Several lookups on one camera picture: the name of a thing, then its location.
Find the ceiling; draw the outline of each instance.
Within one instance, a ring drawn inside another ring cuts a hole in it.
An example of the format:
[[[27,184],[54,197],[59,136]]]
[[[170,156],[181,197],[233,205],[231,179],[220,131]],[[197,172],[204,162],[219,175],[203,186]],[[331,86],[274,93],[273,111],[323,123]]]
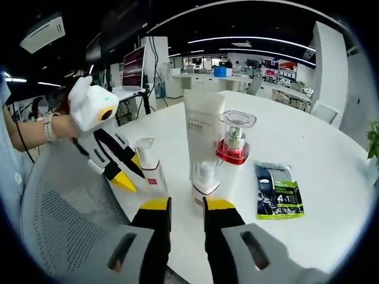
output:
[[[214,1],[196,0],[139,0],[146,1],[146,18],[148,26],[139,31],[139,36],[156,24],[179,14]],[[85,60],[88,44],[104,30],[103,19],[112,11],[120,8],[128,1],[107,0],[95,2],[89,0],[65,1],[28,1],[20,9],[17,3],[10,3],[7,10],[7,23],[2,38],[6,39],[6,57],[2,59],[7,72],[15,78],[28,79],[21,86],[10,86],[17,97],[37,96],[50,92],[51,86],[40,86],[38,81],[64,84],[64,75],[71,70],[89,69]],[[298,1],[305,5],[308,1]],[[333,15],[331,7],[316,7],[328,15]],[[40,20],[60,12],[63,18],[66,35],[49,46],[43,47],[34,54],[22,49],[19,44],[28,29]],[[193,50],[204,50],[205,53],[219,53],[219,48],[237,48],[231,45],[236,40],[216,40],[188,44],[188,41],[210,37],[225,36],[260,36],[292,41],[308,46],[313,38],[315,21],[322,21],[344,32],[338,25],[325,18],[290,5],[263,1],[243,1],[216,5],[185,14],[153,30],[153,36],[167,36],[170,54],[185,53]],[[345,37],[346,45],[351,46],[351,40]],[[119,45],[111,60],[122,61],[123,55],[133,49],[136,35],[127,42]],[[289,44],[276,43],[266,40],[252,40],[252,48],[268,50],[302,58],[305,49]]]

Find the bottle with red base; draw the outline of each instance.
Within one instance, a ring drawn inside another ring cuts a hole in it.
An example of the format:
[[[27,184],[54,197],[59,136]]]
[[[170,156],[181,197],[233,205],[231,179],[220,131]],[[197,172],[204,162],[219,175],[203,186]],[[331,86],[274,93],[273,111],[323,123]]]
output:
[[[220,120],[225,124],[221,141],[217,143],[216,155],[231,164],[243,164],[249,157],[250,145],[246,142],[248,129],[256,117],[240,111],[226,111]]]

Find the floor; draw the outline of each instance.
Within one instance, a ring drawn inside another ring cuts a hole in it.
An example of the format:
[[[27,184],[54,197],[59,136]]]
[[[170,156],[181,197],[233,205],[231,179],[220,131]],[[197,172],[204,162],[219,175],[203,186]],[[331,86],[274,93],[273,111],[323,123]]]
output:
[[[176,105],[180,102],[184,102],[184,98],[180,97],[177,99],[169,99],[169,98],[156,99],[157,111],[162,109],[162,108],[167,108],[165,101],[167,102],[167,105],[170,107],[170,106]]]

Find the blue box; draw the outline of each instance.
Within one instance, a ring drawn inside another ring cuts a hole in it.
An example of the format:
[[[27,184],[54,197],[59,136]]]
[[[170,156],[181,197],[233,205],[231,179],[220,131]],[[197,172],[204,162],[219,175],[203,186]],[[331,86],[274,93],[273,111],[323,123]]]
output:
[[[226,77],[226,67],[219,67],[219,66],[215,67],[214,68],[214,76],[225,78]]]

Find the person's hand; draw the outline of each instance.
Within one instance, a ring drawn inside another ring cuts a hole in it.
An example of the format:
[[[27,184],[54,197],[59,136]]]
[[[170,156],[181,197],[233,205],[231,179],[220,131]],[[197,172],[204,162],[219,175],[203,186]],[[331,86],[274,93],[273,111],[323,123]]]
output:
[[[53,131],[57,138],[77,138],[76,124],[70,115],[59,115],[52,119]]]

